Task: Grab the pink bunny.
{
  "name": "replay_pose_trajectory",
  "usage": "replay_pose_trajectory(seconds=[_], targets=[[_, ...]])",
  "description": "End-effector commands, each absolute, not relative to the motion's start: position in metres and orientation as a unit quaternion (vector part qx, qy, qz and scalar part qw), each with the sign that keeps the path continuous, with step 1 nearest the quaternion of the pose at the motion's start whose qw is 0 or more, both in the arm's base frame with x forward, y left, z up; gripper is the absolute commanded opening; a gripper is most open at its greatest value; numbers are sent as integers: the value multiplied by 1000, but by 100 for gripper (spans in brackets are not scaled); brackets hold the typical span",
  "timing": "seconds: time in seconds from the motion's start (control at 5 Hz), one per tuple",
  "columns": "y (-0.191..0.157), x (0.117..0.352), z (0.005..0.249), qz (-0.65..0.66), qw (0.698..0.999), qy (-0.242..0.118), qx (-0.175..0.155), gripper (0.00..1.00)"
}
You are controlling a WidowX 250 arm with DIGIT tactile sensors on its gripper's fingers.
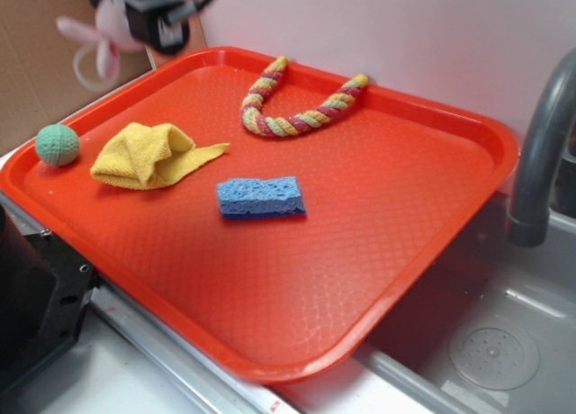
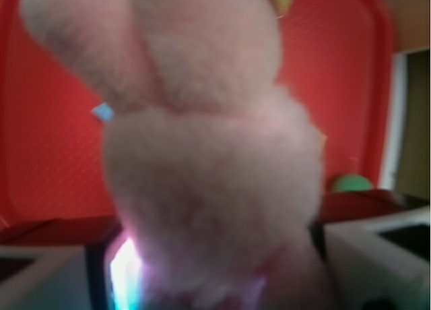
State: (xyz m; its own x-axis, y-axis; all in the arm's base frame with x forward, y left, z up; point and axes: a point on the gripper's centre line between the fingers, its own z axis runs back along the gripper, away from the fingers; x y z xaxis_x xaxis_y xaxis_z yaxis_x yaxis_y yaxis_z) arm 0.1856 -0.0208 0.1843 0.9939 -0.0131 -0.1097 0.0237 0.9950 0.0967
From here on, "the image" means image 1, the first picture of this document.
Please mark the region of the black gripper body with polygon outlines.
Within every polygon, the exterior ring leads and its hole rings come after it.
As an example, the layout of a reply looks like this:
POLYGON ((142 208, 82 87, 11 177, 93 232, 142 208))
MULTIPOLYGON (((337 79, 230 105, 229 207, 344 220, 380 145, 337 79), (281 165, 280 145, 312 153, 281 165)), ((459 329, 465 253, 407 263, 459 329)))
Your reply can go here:
MULTIPOLYGON (((89 0, 97 7, 103 0, 89 0)), ((164 55, 181 51, 190 39, 189 18, 213 0, 112 0, 120 7, 129 38, 164 55)))

